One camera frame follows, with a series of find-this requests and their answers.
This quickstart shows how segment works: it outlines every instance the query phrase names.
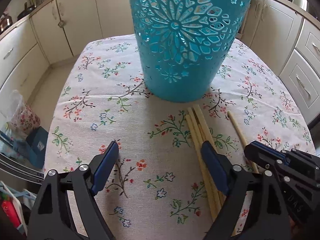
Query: floor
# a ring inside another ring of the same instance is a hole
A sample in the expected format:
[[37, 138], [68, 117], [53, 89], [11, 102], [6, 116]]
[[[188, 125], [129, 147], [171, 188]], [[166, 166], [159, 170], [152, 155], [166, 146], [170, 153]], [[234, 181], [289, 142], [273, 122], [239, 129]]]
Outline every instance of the floor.
[[47, 131], [50, 129], [57, 101], [73, 65], [74, 62], [50, 68], [44, 75], [32, 102], [28, 102], [40, 118], [41, 126]]

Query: tablecloth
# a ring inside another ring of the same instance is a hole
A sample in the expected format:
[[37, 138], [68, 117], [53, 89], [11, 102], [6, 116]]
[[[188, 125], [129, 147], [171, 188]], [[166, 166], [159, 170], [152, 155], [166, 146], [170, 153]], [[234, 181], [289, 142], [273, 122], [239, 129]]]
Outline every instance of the tablecloth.
[[[202, 239], [212, 218], [185, 118], [194, 103], [203, 110], [218, 152], [248, 171], [228, 110], [248, 141], [315, 154], [290, 93], [240, 41], [233, 42], [202, 99], [172, 103], [145, 86], [135, 36], [127, 35], [90, 42], [81, 53], [54, 112], [44, 167], [73, 171], [115, 140], [120, 158], [95, 199], [116, 239]], [[249, 203], [247, 197], [237, 232]], [[85, 234], [72, 196], [70, 205]]]

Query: metal bolt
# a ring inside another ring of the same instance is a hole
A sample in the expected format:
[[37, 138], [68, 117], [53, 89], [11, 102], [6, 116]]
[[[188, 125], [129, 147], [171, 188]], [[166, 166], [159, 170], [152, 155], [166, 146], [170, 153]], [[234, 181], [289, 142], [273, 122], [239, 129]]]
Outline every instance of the metal bolt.
[[241, 171], [241, 166], [240, 165], [233, 165], [233, 170], [234, 171]]
[[265, 171], [264, 174], [266, 174], [268, 177], [272, 176], [272, 172], [271, 171]]
[[82, 164], [80, 167], [79, 167], [79, 170], [81, 171], [86, 171], [88, 169], [88, 165], [87, 164]]
[[49, 170], [48, 175], [49, 176], [53, 176], [54, 174], [56, 174], [55, 170]]

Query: kettle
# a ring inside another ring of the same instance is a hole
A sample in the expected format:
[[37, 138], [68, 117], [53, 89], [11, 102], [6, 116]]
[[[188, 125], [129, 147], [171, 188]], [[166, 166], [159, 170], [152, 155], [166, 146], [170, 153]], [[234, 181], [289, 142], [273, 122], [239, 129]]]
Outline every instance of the kettle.
[[12, 18], [8, 14], [3, 13], [4, 18], [0, 21], [0, 33], [3, 33], [12, 25]]

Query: white cabinet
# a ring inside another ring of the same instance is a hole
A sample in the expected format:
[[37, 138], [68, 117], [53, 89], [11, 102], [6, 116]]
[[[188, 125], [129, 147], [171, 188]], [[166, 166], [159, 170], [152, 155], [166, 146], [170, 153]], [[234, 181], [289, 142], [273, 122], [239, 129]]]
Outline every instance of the white cabinet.
[[254, 34], [256, 33], [263, 5], [264, 0], [251, 0], [247, 20], [241, 37], [241, 41], [248, 47], [251, 46]]
[[132, 34], [129, 0], [96, 0], [103, 38]]
[[0, 40], [0, 88], [14, 67], [36, 43], [29, 20], [22, 22]]
[[275, 1], [265, 0], [250, 49], [278, 76], [299, 34], [302, 16]]
[[60, 19], [73, 55], [90, 41], [102, 39], [96, 0], [57, 0]]
[[58, 26], [60, 16], [56, 0], [36, 12], [32, 22], [50, 64], [73, 56], [63, 28]]
[[320, 78], [295, 49], [279, 77], [309, 124], [320, 112]]
[[10, 94], [17, 89], [27, 101], [33, 89], [47, 70], [49, 63], [36, 44], [18, 63], [0, 89], [0, 112], [10, 104]]

